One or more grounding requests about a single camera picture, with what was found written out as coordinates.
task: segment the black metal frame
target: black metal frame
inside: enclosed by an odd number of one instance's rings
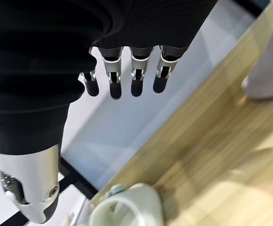
[[[88,199],[92,199],[98,190],[92,186],[77,170],[75,170],[63,157],[60,159],[60,172],[64,178],[59,182],[59,192],[64,191],[69,185],[74,185]],[[29,220],[21,213],[17,212],[0,226],[24,226]]]

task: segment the metal screw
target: metal screw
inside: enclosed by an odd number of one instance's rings
[[[50,191],[50,197],[52,197],[53,195],[55,195],[55,193],[58,191],[58,185],[56,185],[55,187],[53,187],[53,189]]]

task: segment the wooden surface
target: wooden surface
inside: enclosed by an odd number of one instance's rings
[[[273,101],[241,90],[272,30],[270,5],[92,202],[116,183],[144,182],[159,191],[168,226],[273,226]]]

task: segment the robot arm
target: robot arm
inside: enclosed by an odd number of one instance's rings
[[[121,97],[120,57],[132,53],[131,92],[139,96],[150,52],[161,57],[162,92],[217,0],[0,0],[0,175],[6,196],[36,223],[55,211],[59,151],[71,102],[84,86],[98,94],[99,47],[110,92]]]

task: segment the black fingertip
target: black fingertip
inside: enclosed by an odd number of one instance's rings
[[[96,97],[99,94],[99,87],[97,80],[90,80],[85,82],[86,90],[89,95]]]
[[[164,77],[155,77],[154,79],[154,83],[153,83],[153,90],[156,92],[156,93],[161,93],[162,91],[165,90],[165,87],[166,87],[166,84],[167,84],[167,80],[166,78]]]
[[[131,82],[131,94],[134,97],[139,97],[143,91],[143,81],[141,80],[132,80]]]
[[[113,82],[110,84],[110,95],[113,99],[119,99],[122,95],[121,83]]]

